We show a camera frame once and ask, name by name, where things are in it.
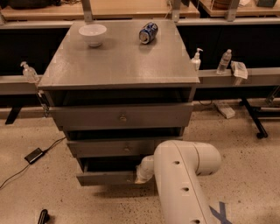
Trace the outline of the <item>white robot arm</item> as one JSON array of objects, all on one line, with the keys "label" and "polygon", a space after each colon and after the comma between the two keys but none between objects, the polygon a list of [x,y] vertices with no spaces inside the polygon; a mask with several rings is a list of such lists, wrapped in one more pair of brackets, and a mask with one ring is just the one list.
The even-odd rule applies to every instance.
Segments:
[{"label": "white robot arm", "polygon": [[142,159],[135,182],[156,180],[165,224],[214,224],[198,177],[220,166],[221,154],[211,144],[169,140]]}]

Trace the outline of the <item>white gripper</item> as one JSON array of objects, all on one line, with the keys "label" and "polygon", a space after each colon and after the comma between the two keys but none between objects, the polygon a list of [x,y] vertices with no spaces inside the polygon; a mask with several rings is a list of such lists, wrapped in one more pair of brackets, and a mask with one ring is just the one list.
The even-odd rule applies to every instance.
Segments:
[{"label": "white gripper", "polygon": [[144,184],[148,182],[154,175],[154,157],[144,157],[136,167],[136,184]]}]

